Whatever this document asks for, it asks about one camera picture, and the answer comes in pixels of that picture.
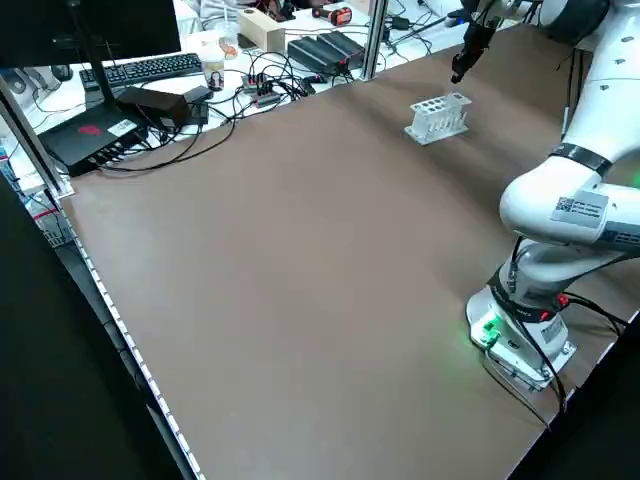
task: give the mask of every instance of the keyboard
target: keyboard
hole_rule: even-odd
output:
[[[109,66],[104,69],[109,85],[113,88],[200,73],[202,63],[195,53],[185,53]],[[100,89],[93,70],[81,70],[80,79],[85,92]]]

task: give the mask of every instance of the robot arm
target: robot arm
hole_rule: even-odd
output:
[[[547,32],[552,38],[575,45],[597,28],[598,45],[562,143],[502,196],[503,222],[527,240],[467,304],[474,343],[536,389],[550,379],[538,349],[555,371],[575,351],[562,292],[585,274],[640,256],[640,191],[603,182],[615,162],[640,150],[640,4],[611,2],[543,3],[542,26],[559,24]],[[495,318],[501,336],[487,342]]]
[[[563,142],[513,181],[500,213],[529,238],[630,252],[640,249],[640,191],[602,181],[640,149],[640,8],[619,9],[605,27]]]
[[[465,73],[476,64],[485,50],[489,48],[489,42],[503,19],[523,17],[528,10],[523,11],[520,8],[521,5],[532,5],[533,3],[522,0],[463,0],[463,8],[449,14],[449,17],[461,18],[469,24],[464,34],[464,47],[453,58],[454,73],[451,82],[460,82]]]

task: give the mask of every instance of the monitor stand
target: monitor stand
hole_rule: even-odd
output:
[[[66,3],[100,90],[85,96],[85,112],[39,135],[49,154],[66,167],[71,177],[98,168],[108,159],[105,150],[114,145],[126,148],[146,138],[144,119],[123,113],[116,104],[94,39],[82,18],[82,1],[66,0]]]

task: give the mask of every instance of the table surface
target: table surface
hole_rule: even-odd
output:
[[[503,189],[559,140],[568,52],[499,33],[456,87],[469,132],[428,147],[402,129],[450,91],[453,51],[251,118],[184,164],[77,180],[63,207],[209,478],[510,472],[542,426],[483,370],[464,306],[512,246]],[[575,290],[629,317],[636,267]],[[570,389],[612,337],[566,320]],[[550,391],[533,401],[554,414]]]
[[[351,4],[349,2],[337,3],[327,6],[327,8],[335,9],[345,5]],[[419,6],[415,2],[406,2],[403,3],[403,5],[406,6],[406,12],[404,12],[403,15],[414,22],[424,23],[429,19],[437,18],[437,15],[432,15],[431,10],[429,10],[429,8],[427,8],[426,6]],[[357,41],[360,44],[364,44],[367,38],[368,31],[368,28],[365,27],[365,24],[368,24],[369,17],[366,11],[363,12],[359,10],[359,8],[364,8],[363,4],[358,3],[358,6],[354,7],[353,5],[351,5],[351,7],[353,9],[353,20],[350,25],[341,28],[341,30],[346,32],[346,34],[353,40]],[[398,4],[390,2],[389,12],[399,13],[401,11],[402,9]],[[322,33],[322,31],[317,31],[317,29],[327,29],[326,31],[335,29],[326,21],[313,18],[311,16],[311,10],[297,11],[296,18],[294,20],[283,22],[282,26],[288,30],[286,36],[287,41],[294,40],[305,35],[314,36],[317,33]],[[448,48],[452,45],[461,43],[464,31],[464,27],[447,29],[444,28],[443,25],[438,25],[431,30],[423,32],[421,36],[422,38],[425,38],[432,42],[433,46],[431,50],[433,52],[437,52],[444,48]],[[399,31],[393,32],[392,38],[399,38],[405,33],[406,32]],[[198,45],[200,43],[198,40],[201,40],[203,38],[215,38],[215,35],[216,34],[213,31],[198,32],[186,38],[183,38],[182,50],[183,52],[198,53]],[[405,63],[407,60],[415,60],[417,58],[420,58],[427,53],[428,52],[425,48],[425,45],[421,40],[418,39],[411,39],[401,43],[398,46],[397,54],[394,54],[389,49],[383,46],[381,48],[381,57],[378,69],[379,71],[382,71],[385,68],[392,68],[394,66]],[[118,63],[121,64],[136,60],[139,59],[124,60],[119,61]],[[225,75],[225,90],[216,94],[216,102],[220,99],[231,98],[233,96],[235,89],[242,84],[241,73],[239,72],[246,72],[251,65],[251,61],[252,59],[248,55],[241,54],[236,59],[225,62],[225,67],[228,69],[228,72]],[[279,58],[277,56],[266,56],[256,63],[256,67],[261,70],[267,65],[274,64],[274,62],[282,61],[282,58]],[[85,93],[78,73],[82,68],[91,67],[88,64],[73,65],[72,69],[74,70],[75,75],[72,80],[64,82],[57,91],[50,93],[44,100],[39,101],[39,105],[42,111],[37,110],[35,107],[32,107],[31,110],[25,112],[31,125],[35,128],[36,133],[42,133],[50,128],[53,128],[54,126],[75,115],[78,115],[85,110]],[[302,68],[296,68],[294,70],[295,73],[301,77],[310,74]],[[354,77],[357,78],[359,74],[359,69],[353,71]],[[338,84],[342,82],[344,82],[343,79],[337,80]],[[146,88],[152,88],[154,90],[171,93],[184,93],[192,88],[195,88],[196,86],[204,84],[205,82],[202,76],[195,76],[189,78],[173,78],[153,82]],[[331,86],[331,83],[327,83],[325,85],[315,85],[315,88],[318,92],[322,92],[331,88]],[[239,110],[240,108],[242,108],[240,105],[244,106],[246,103],[248,103],[248,101],[248,97],[244,98],[243,96],[241,96],[237,109]],[[216,105],[216,108],[218,108],[226,115],[232,115],[233,113],[231,101]],[[247,115],[251,115],[253,113],[256,113],[257,111],[258,110],[255,108],[250,108],[247,110]],[[222,120],[222,117],[212,113],[209,118],[209,124],[205,127],[205,130],[217,127],[222,122]],[[195,131],[195,127],[185,129],[186,133],[194,133]],[[9,152],[12,152],[15,146],[15,139],[9,139],[7,141],[7,144],[5,145]],[[26,154],[24,154],[22,149],[18,149],[15,151],[14,155],[12,156],[11,163],[14,171],[16,172],[16,175],[21,179],[20,185],[24,192],[33,193],[41,189],[43,185],[42,179],[40,179],[40,177],[37,175],[33,165],[29,161]]]

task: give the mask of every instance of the red logo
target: red logo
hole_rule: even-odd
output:
[[[78,133],[82,133],[83,135],[102,135],[102,131],[95,125],[83,125],[78,129]]]

